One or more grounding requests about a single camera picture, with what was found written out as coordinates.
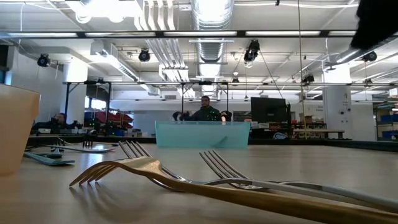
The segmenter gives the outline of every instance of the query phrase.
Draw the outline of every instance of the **red object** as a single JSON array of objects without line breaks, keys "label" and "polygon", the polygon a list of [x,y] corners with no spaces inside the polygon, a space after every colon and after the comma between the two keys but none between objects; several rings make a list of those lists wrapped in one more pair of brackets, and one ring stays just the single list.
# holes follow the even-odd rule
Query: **red object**
[{"label": "red object", "polygon": [[[103,112],[103,111],[102,112],[97,112],[95,114],[95,117],[101,123],[105,123],[105,117],[106,117],[105,112]],[[133,121],[133,119],[130,118],[130,116],[127,115],[127,114],[123,114],[123,116],[122,116],[121,113],[117,112],[116,114],[110,113],[109,117],[108,117],[108,121],[112,121],[115,124],[121,124],[125,128],[132,128],[132,126],[129,123],[131,123]]]}]

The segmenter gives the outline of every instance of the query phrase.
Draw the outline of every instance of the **gold fork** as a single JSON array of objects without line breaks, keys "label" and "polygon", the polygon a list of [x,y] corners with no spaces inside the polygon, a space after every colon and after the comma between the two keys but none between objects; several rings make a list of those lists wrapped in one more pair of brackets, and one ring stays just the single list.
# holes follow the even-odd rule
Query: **gold fork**
[{"label": "gold fork", "polygon": [[313,202],[283,195],[180,182],[165,175],[161,170],[162,164],[151,157],[100,162],[80,174],[70,186],[77,182],[82,184],[86,180],[100,179],[116,168],[158,180],[184,192],[307,220],[325,223],[398,223],[398,215],[395,213]]}]

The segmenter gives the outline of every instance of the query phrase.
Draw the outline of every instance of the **table surface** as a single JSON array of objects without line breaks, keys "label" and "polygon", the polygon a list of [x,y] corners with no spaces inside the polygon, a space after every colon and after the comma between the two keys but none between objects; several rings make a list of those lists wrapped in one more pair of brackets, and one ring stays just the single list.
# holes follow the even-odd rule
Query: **table surface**
[{"label": "table surface", "polygon": [[[217,176],[199,149],[144,147],[163,165],[189,179]],[[49,152],[49,148],[34,152]],[[218,150],[242,173],[260,180],[303,180],[398,198],[398,154],[328,146],[249,146]],[[0,223],[314,223],[197,195],[164,190],[145,177],[116,170],[97,184],[69,183],[97,162],[122,159],[65,151],[74,166],[49,167],[23,158],[20,171],[0,177]]]}]

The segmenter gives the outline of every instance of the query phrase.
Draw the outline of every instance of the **window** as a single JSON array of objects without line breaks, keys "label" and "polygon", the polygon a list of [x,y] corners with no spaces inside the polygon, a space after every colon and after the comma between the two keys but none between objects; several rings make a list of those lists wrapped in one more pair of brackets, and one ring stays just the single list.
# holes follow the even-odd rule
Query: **window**
[{"label": "window", "polygon": [[103,109],[106,108],[106,102],[102,101],[102,100],[96,100],[96,99],[92,99],[91,100],[91,107],[93,109]]},{"label": "window", "polygon": [[85,108],[90,108],[90,97],[86,96],[85,98]]},{"label": "window", "polygon": [[0,70],[0,83],[5,84],[6,83],[6,72]]}]

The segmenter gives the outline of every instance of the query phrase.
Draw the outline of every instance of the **translucent teal container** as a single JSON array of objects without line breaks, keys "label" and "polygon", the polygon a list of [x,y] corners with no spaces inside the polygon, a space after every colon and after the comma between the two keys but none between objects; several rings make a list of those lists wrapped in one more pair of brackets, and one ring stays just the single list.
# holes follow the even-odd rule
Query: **translucent teal container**
[{"label": "translucent teal container", "polygon": [[158,147],[247,149],[250,123],[156,121]]}]

